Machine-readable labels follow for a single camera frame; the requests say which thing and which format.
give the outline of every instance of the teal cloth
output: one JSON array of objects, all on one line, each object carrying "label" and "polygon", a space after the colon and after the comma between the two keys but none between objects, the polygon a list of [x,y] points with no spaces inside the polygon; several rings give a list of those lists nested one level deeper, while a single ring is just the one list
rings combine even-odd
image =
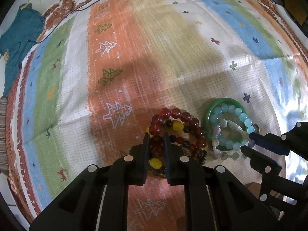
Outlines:
[{"label": "teal cloth", "polygon": [[45,18],[32,9],[32,4],[25,5],[19,7],[12,25],[0,38],[0,54],[4,55],[6,51],[9,54],[5,67],[4,96],[8,96],[23,59],[35,44],[27,40],[35,41],[44,29]]}]

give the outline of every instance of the striped cloth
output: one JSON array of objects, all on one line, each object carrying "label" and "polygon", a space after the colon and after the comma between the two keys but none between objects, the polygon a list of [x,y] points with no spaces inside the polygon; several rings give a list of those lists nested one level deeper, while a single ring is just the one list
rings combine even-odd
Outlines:
[{"label": "striped cloth", "polygon": [[0,99],[0,172],[9,175],[9,166],[7,162],[7,148],[5,142],[5,121],[7,112],[7,97]]}]

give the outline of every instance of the white christmas tree print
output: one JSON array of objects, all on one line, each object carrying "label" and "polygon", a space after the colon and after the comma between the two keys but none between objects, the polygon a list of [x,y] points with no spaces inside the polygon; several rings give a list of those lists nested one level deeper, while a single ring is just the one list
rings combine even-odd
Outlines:
[{"label": "white christmas tree print", "polygon": [[108,120],[108,119],[111,120],[113,129],[117,127],[118,122],[120,122],[121,125],[123,125],[125,117],[129,116],[132,110],[132,107],[126,104],[124,104],[124,106],[122,106],[118,102],[115,102],[115,104],[116,105],[113,106],[110,103],[106,103],[109,112],[108,114],[103,115],[104,120]]},{"label": "white christmas tree print", "polygon": [[136,214],[141,214],[143,213],[145,215],[145,218],[147,220],[150,219],[151,215],[153,214],[154,216],[158,215],[158,212],[160,210],[163,210],[164,207],[166,206],[166,203],[162,201],[152,201],[151,199],[147,199],[147,203],[137,199],[140,208],[138,210],[135,210]]},{"label": "white christmas tree print", "polygon": [[95,51],[95,53],[100,52],[100,56],[103,56],[105,52],[109,53],[109,51],[116,46],[116,42],[105,41],[105,43],[100,42],[100,48]]}]

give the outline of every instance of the green bangle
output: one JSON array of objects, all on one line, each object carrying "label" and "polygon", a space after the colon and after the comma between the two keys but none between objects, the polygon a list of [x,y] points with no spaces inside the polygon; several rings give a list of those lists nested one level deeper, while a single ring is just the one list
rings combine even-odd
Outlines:
[{"label": "green bangle", "polygon": [[[204,115],[204,118],[203,118],[204,120],[202,122],[202,126],[204,127],[205,131],[207,132],[208,140],[212,140],[212,135],[210,134],[212,132],[212,123],[210,122],[211,112],[221,104],[234,105],[236,108],[240,108],[243,113],[246,113],[245,108],[238,101],[236,101],[234,99],[221,98],[221,99],[218,99],[215,102],[213,102],[210,105],[207,113]],[[247,127],[245,125],[242,127],[242,129],[243,129],[243,131],[247,131]],[[244,141],[244,138],[241,137],[236,142],[242,143],[243,141]],[[221,151],[231,151],[231,149],[227,149],[225,146],[220,146],[220,145],[218,145],[218,149],[220,149]]]}]

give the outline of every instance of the blue stripe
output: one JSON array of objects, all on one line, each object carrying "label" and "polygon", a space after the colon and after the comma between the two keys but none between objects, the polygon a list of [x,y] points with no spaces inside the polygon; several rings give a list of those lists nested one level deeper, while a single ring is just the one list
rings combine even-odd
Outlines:
[{"label": "blue stripe", "polygon": [[33,140],[34,133],[34,105],[36,100],[36,80],[38,76],[38,72],[40,69],[40,65],[42,62],[42,58],[45,53],[46,46],[52,37],[47,38],[44,43],[41,43],[36,53],[32,59],[30,64],[30,70],[27,77],[27,83],[25,87],[25,101],[23,108],[23,127],[22,127],[22,135],[23,135],[23,146],[26,154],[26,160],[29,163],[29,174],[32,178],[33,188],[39,198],[41,210],[43,210],[47,205],[51,202],[51,196],[48,190],[48,187],[45,183],[44,176],[42,174],[40,164],[38,161],[38,157],[36,154],[35,144]]},{"label": "blue stripe", "polygon": [[[268,71],[274,98],[279,105],[279,110],[282,116],[286,115],[284,107],[288,104],[289,98],[293,98],[293,90],[289,78],[281,62],[281,58],[275,56],[271,46],[261,33],[254,28],[241,14],[233,7],[226,4],[223,0],[200,0],[212,10],[214,10],[230,27],[238,34],[250,51],[260,58]],[[253,38],[256,38],[259,43],[255,43]],[[279,78],[282,78],[284,86],[281,87]]]}]

